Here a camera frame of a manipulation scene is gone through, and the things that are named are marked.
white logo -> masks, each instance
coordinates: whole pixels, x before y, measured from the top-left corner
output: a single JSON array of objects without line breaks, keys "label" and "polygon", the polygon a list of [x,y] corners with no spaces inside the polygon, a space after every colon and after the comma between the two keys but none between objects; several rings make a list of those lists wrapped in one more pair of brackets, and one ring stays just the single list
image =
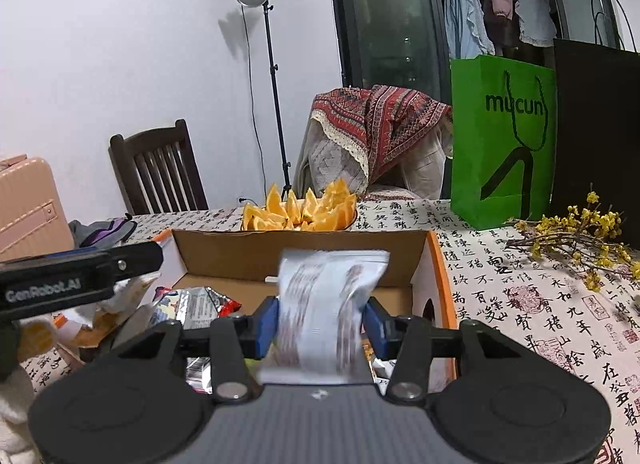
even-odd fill
[{"label": "white logo", "polygon": [[69,279],[66,285],[64,282],[58,282],[57,284],[31,285],[30,288],[23,291],[13,291],[10,289],[4,294],[4,297],[9,303],[15,303],[17,301],[33,300],[33,298],[66,293],[74,289],[78,291],[82,289],[80,279]]},{"label": "white logo", "polygon": [[326,390],[322,390],[321,388],[319,390],[316,390],[313,394],[311,394],[311,397],[317,400],[323,400],[325,397],[328,397],[328,396],[329,396],[329,392],[327,392]]}]

bowl of orange slices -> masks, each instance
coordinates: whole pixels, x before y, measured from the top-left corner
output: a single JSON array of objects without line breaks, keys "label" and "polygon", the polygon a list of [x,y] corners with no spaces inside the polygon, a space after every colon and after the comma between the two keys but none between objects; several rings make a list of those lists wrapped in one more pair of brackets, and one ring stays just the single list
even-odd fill
[{"label": "bowl of orange slices", "polygon": [[264,208],[248,203],[242,212],[243,231],[340,231],[356,220],[356,195],[343,179],[328,184],[318,199],[311,188],[304,199],[289,190],[282,202],[277,186],[271,186]]}]

bag handle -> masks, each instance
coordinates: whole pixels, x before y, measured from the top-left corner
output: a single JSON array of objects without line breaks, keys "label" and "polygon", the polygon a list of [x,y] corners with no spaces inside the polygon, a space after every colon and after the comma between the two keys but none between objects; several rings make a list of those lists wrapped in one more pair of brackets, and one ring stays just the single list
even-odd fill
[{"label": "bag handle", "polygon": [[526,147],[531,152],[539,152],[545,147],[545,144],[546,144],[546,130],[549,127],[549,109],[546,106],[545,94],[544,94],[544,91],[542,90],[542,82],[540,81],[540,77],[536,76],[536,82],[538,82],[538,89],[540,91],[540,99],[542,101],[542,107],[545,110],[545,129],[542,132],[542,141],[540,142],[540,146],[537,149],[533,149],[533,148],[529,147],[528,145],[526,145],[524,143],[524,141],[522,139],[520,139],[520,136],[518,136],[518,126],[516,125],[516,109],[515,109],[513,96],[511,95],[511,74],[509,73],[509,71],[507,69],[504,70],[504,77],[505,77],[506,84],[507,84],[507,96],[508,96],[508,98],[509,98],[509,100],[511,102],[511,124],[513,125],[513,136],[516,138],[517,142],[520,145],[522,145],[523,147]]}]

wooden chair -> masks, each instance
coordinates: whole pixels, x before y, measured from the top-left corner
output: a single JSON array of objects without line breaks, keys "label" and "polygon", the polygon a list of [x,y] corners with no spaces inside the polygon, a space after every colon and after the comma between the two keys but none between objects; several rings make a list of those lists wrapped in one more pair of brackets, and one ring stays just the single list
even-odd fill
[{"label": "wooden chair", "polygon": [[114,168],[134,215],[209,208],[185,120],[127,139],[118,134],[110,144]]}]

suitcase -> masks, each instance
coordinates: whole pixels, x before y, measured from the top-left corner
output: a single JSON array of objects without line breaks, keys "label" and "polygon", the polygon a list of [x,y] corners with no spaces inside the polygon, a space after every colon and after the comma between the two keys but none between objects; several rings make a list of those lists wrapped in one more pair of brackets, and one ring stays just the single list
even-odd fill
[{"label": "suitcase", "polygon": [[49,164],[21,155],[0,170],[0,261],[74,249]]}]

